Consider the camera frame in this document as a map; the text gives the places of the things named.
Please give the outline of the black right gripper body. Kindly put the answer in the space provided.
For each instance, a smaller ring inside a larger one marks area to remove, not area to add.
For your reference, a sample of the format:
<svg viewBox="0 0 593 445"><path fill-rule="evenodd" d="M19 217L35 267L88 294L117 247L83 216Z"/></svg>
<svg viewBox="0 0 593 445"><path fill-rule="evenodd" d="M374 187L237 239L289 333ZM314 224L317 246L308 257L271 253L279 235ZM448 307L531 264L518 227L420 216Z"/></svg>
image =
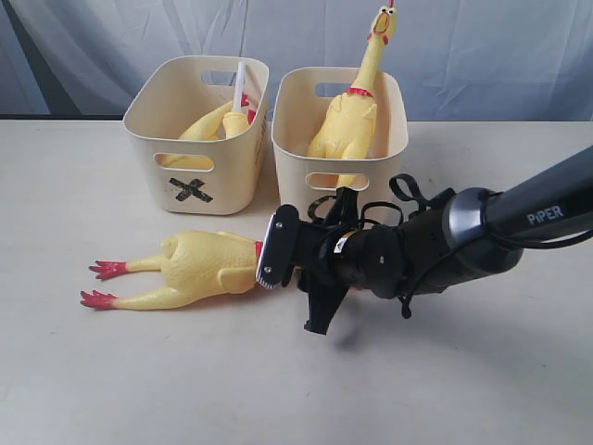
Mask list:
<svg viewBox="0 0 593 445"><path fill-rule="evenodd" d="M355 287L380 299L395 299L406 279L407 263L397 230L336 228L308 234L311 245L299 249L296 266L325 286Z"/></svg>

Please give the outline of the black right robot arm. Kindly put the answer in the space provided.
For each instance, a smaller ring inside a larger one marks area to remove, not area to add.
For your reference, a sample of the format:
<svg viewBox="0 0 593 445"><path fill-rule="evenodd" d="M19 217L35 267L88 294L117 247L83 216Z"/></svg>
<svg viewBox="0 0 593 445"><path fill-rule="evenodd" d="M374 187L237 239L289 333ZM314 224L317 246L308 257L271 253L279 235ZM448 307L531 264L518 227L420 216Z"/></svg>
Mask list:
<svg viewBox="0 0 593 445"><path fill-rule="evenodd" d="M418 206L395 226L368 219L346 187L324 218L303 226L311 249L298 261L298 285L309 298L309 332L328 331L351 288L398 300L410 318L416 296L505 273L527 249L570 247L592 236L590 149L504 192L447 189L427 198L405 173L389 185L398 201Z"/></svg>

